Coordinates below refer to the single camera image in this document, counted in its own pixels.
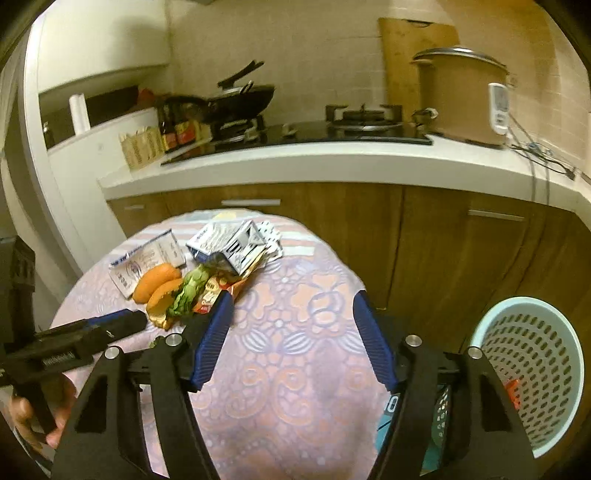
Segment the wok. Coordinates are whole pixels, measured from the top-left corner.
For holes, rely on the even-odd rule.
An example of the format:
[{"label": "wok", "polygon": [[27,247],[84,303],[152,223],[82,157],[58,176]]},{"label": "wok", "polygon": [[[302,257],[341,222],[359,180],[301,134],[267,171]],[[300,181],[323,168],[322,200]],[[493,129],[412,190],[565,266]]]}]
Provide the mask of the wok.
[{"label": "wok", "polygon": [[217,85],[222,88],[220,95],[203,98],[193,95],[175,95],[168,103],[180,103],[185,114],[204,124],[226,124],[239,120],[249,120],[259,115],[271,102],[275,87],[273,85],[246,85],[234,87],[234,83],[262,67],[265,62],[253,60],[241,71],[222,80]]}]

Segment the black glass cooktop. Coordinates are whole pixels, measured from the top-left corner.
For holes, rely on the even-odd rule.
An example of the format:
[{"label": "black glass cooktop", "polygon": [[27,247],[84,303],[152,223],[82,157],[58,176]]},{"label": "black glass cooktop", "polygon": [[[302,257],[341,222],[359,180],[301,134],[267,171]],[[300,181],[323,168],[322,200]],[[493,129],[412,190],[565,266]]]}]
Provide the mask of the black glass cooktop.
[{"label": "black glass cooktop", "polygon": [[285,126],[273,125],[259,132],[259,137],[249,142],[239,141],[226,144],[211,142],[205,145],[200,145],[162,162],[162,165],[168,165],[215,153],[307,142],[374,141],[418,145],[433,144],[432,140],[427,138],[422,132],[418,132],[414,125],[404,123],[391,125],[386,129],[376,131],[349,131],[336,128],[325,121],[290,124],[290,129],[295,130],[295,133],[291,136],[284,135],[286,133]]}]

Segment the rice cooker lid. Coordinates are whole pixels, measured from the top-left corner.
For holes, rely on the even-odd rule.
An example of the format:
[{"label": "rice cooker lid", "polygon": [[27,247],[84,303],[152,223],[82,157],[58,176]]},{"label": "rice cooker lid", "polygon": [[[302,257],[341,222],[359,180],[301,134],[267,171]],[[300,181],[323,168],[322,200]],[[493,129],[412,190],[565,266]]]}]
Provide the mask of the rice cooker lid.
[{"label": "rice cooker lid", "polygon": [[413,57],[413,60],[422,59],[423,57],[432,56],[432,55],[453,55],[453,56],[458,56],[458,57],[468,57],[471,59],[482,60],[487,63],[493,64],[496,67],[499,67],[499,68],[503,69],[505,72],[509,73],[509,70],[507,70],[507,66],[503,65],[497,59],[494,59],[493,57],[491,57],[485,53],[474,51],[469,48],[461,47],[461,46],[429,48],[427,50],[423,50],[423,51],[420,51],[419,53],[417,53]]}]

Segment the round table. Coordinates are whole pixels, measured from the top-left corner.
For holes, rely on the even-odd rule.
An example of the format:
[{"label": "round table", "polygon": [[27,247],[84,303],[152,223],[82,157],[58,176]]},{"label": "round table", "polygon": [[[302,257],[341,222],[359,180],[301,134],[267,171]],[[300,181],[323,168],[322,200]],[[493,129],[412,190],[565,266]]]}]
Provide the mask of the round table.
[{"label": "round table", "polygon": [[[194,267],[184,244],[208,221],[247,218],[270,221],[282,233],[285,255],[242,293],[212,379],[190,394],[215,467],[226,480],[327,475],[365,480],[389,394],[375,378],[353,320],[353,297],[363,285],[327,244],[293,220],[213,210],[152,225],[84,274],[53,326],[124,308],[144,310],[115,287],[110,262],[172,229],[186,253],[184,273]],[[149,323],[116,344],[126,352],[145,349],[158,335],[165,333]],[[90,369],[68,372],[78,391]],[[152,468],[166,475],[149,387],[141,394],[141,408]]]}]

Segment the laundry basket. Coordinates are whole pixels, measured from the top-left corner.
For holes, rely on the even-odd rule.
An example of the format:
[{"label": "laundry basket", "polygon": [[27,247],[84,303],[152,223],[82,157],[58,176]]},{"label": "laundry basket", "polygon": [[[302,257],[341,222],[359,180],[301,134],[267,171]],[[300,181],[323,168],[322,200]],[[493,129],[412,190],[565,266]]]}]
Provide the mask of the laundry basket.
[{"label": "laundry basket", "polygon": [[514,297],[491,308],[471,345],[481,348],[514,394],[534,457],[548,452],[573,421],[583,394],[583,351],[569,321],[552,305]]}]

